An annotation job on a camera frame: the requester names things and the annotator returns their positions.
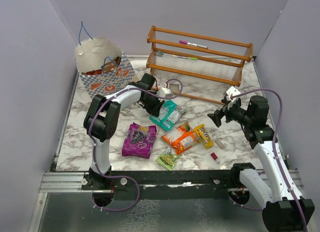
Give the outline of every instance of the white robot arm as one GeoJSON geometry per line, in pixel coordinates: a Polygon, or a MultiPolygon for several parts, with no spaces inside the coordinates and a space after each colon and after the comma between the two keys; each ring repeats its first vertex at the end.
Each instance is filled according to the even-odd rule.
{"type": "MultiPolygon", "coordinates": [[[[127,85],[122,91],[126,91],[125,93],[122,93],[122,91],[119,91],[116,94],[120,94],[116,96],[116,98],[111,99],[111,102],[115,102],[120,104],[120,110],[126,108],[128,105],[132,103],[136,103],[140,100],[142,91],[139,90],[130,90],[130,88],[135,88],[133,85],[127,85]]],[[[109,99],[113,97],[114,95],[108,95],[105,98],[109,99]]],[[[109,169],[111,168],[110,161],[109,161],[109,147],[110,147],[110,139],[106,139],[103,142],[101,142],[98,138],[95,137],[96,142],[96,159],[99,161],[99,168],[102,171],[103,174],[106,174],[109,169]]],[[[92,158],[92,165],[90,168],[96,172],[97,167],[95,165],[94,159],[92,158]]]]}
{"type": "Polygon", "coordinates": [[[244,127],[244,136],[259,157],[270,187],[250,163],[233,165],[231,172],[235,184],[247,187],[250,194],[258,201],[264,224],[269,231],[302,230],[302,217],[307,224],[315,206],[311,199],[304,199],[292,180],[277,140],[275,140],[276,151],[273,149],[275,133],[266,125],[269,112],[268,100],[262,96],[252,96],[245,110],[241,108],[239,94],[241,93],[235,87],[230,87],[222,100],[225,105],[213,114],[208,114],[208,117],[217,127],[221,126],[221,119],[224,116],[227,123],[234,120],[244,127]]]}
{"type": "Polygon", "coordinates": [[[98,109],[107,100],[109,100],[109,102],[103,108],[104,111],[107,111],[106,116],[103,117],[99,115],[92,126],[92,142],[96,143],[96,146],[94,146],[95,153],[92,153],[90,170],[97,174],[100,174],[100,172],[107,174],[109,172],[111,168],[109,161],[110,139],[116,131],[121,109],[126,108],[132,103],[141,102],[142,107],[145,108],[149,114],[156,117],[159,116],[159,111],[164,101],[160,101],[155,96],[144,92],[152,88],[155,80],[152,75],[144,74],[140,81],[130,83],[115,94],[106,97],[101,95],[94,96],[83,123],[89,135],[91,123],[98,109]],[[100,172],[96,167],[95,159],[98,161],[100,172]]]}

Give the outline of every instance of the purple packaging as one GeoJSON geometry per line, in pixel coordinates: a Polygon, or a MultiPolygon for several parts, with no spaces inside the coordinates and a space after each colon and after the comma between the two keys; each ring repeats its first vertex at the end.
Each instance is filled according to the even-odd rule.
{"type": "Polygon", "coordinates": [[[156,140],[156,126],[144,127],[136,123],[130,125],[128,136],[124,140],[122,156],[150,158],[156,140]]]}

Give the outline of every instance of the pink marker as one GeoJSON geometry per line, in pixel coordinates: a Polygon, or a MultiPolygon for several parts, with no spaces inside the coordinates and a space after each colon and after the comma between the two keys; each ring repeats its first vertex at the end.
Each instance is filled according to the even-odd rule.
{"type": "Polygon", "coordinates": [[[215,153],[212,153],[212,154],[211,154],[211,157],[215,160],[215,162],[216,162],[217,164],[220,164],[220,159],[218,158],[218,156],[217,156],[215,153]]]}
{"type": "Polygon", "coordinates": [[[195,43],[188,43],[188,42],[183,41],[183,40],[179,40],[179,43],[181,43],[181,44],[186,44],[186,45],[192,45],[192,46],[196,46],[196,47],[199,47],[199,48],[206,48],[206,49],[208,49],[207,46],[199,45],[199,44],[195,44],[195,43]]]}

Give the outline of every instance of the wooden shelf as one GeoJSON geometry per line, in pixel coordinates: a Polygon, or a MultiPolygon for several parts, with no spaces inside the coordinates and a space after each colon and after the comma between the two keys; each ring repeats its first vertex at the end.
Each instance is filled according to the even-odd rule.
{"type": "Polygon", "coordinates": [[[150,68],[151,74],[154,74],[156,70],[167,71],[229,86],[240,86],[243,66],[245,62],[250,62],[253,57],[253,45],[251,43],[239,43],[156,28],[155,26],[151,27],[147,42],[151,43],[151,52],[146,66],[150,68]],[[179,40],[207,46],[207,48],[180,44],[179,40]],[[196,58],[197,60],[177,56],[196,58]]]}

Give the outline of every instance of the bolt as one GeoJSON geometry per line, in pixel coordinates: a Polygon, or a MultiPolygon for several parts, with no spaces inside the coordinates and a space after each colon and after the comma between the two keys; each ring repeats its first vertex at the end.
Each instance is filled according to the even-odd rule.
{"type": "Polygon", "coordinates": [[[87,183],[88,183],[88,181],[85,178],[83,180],[81,180],[82,185],[86,185],[87,183]]]}
{"type": "Polygon", "coordinates": [[[128,183],[128,180],[126,179],[126,178],[122,178],[121,180],[120,180],[120,184],[121,185],[126,185],[128,183]]]}

